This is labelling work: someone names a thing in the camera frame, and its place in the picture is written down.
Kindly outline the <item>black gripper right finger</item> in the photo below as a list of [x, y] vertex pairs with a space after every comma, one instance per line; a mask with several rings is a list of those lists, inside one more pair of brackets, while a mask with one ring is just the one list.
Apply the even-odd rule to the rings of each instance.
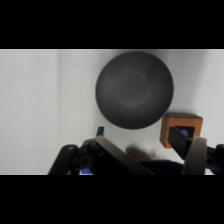
[[169, 129], [169, 144], [184, 161], [182, 175], [204, 175], [206, 169], [224, 175], [224, 144], [209, 147], [206, 138], [187, 137], [177, 127]]

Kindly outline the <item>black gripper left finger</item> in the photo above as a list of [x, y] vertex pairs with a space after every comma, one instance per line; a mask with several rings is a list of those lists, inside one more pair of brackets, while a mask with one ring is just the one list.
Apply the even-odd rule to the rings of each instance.
[[94, 138], [85, 140], [80, 147], [73, 144], [63, 146], [49, 175], [78, 175], [85, 169], [94, 175], [153, 175], [106, 139], [103, 126], [97, 128]]

